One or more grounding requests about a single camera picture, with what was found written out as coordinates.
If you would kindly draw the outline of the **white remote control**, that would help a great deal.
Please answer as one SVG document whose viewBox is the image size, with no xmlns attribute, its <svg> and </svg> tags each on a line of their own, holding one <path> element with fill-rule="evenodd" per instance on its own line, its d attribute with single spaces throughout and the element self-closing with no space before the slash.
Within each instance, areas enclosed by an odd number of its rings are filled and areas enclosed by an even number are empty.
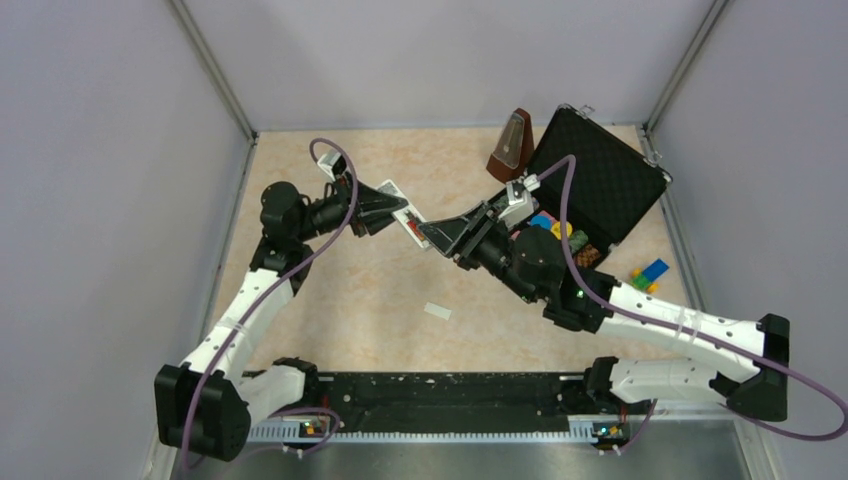
<svg viewBox="0 0 848 480">
<path fill-rule="evenodd" d="M 408 197 L 397 186 L 397 184 L 393 180 L 387 179 L 377 187 L 377 190 L 381 193 L 401 198 L 407 202 L 404 207 L 399 210 L 396 210 L 392 213 L 392 215 L 398 222 L 398 224 L 406 231 L 406 233 L 418 245 L 420 249 L 424 251 L 430 250 L 432 248 L 432 245 L 429 243 L 429 241 L 427 239 L 424 242 L 419 241 L 407 225 L 407 221 L 409 219 L 416 220 L 418 222 L 418 227 L 421 223 L 424 223 L 425 220 L 423 219 L 420 211 L 412 204 L 412 201 L 408 199 Z"/>
</svg>

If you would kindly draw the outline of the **red battery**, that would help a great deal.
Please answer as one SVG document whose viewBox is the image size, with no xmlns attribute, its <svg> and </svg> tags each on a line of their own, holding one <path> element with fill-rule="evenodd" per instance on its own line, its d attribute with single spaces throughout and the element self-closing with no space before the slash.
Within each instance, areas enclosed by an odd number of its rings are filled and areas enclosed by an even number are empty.
<svg viewBox="0 0 848 480">
<path fill-rule="evenodd" d="M 417 222 L 416 220 L 409 219 L 409 220 L 407 221 L 407 225 L 409 226 L 410 230 L 412 231 L 412 233 L 414 234 L 414 236 L 415 236 L 415 237 L 416 237 L 419 241 L 421 241 L 421 242 L 426 241 L 426 237 L 425 237 L 425 236 L 424 236 L 424 235 L 420 232 L 420 230 L 419 230 L 419 228 L 418 228 L 418 222 Z"/>
</svg>

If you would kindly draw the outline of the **white battery cover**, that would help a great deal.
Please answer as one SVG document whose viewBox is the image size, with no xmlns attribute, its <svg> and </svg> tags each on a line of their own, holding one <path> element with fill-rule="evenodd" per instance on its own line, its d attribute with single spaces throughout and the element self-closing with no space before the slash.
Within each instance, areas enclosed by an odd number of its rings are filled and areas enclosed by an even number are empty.
<svg viewBox="0 0 848 480">
<path fill-rule="evenodd" d="M 451 318 L 452 310 L 441 305 L 427 302 L 424 306 L 424 311 L 429 315 L 448 321 Z"/>
</svg>

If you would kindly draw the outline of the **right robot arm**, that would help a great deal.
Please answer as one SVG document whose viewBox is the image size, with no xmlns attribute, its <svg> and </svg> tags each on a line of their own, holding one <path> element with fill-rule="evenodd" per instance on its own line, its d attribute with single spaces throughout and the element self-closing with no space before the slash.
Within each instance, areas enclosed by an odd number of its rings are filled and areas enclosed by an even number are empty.
<svg viewBox="0 0 848 480">
<path fill-rule="evenodd" d="M 544 302 L 544 318 L 560 328 L 677 353 L 663 361 L 596 359 L 585 380 L 594 409 L 679 400 L 723 404 L 760 421 L 787 419 L 786 318 L 731 320 L 657 299 L 591 268 L 571 271 L 553 233 L 529 226 L 512 235 L 486 202 L 458 217 L 422 222 L 417 230 L 460 268 L 484 268 L 524 301 Z"/>
</svg>

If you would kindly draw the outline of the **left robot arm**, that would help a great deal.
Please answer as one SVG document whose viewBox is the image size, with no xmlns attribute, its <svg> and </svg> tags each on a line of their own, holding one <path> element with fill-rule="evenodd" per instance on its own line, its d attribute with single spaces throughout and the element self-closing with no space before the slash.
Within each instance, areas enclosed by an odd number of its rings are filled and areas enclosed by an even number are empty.
<svg viewBox="0 0 848 480">
<path fill-rule="evenodd" d="M 321 393 L 316 367 L 282 359 L 249 375 L 246 366 L 272 321 L 299 293 L 317 256 L 309 241 L 345 228 L 374 235 L 395 220 L 408 200 L 388 184 L 375 189 L 349 172 L 310 199 L 295 185 L 275 182 L 260 197 L 262 233 L 237 294 L 199 345 L 177 365 L 164 365 L 154 380 L 158 439 L 183 452 L 231 461 L 249 431 L 291 407 L 308 413 Z"/>
</svg>

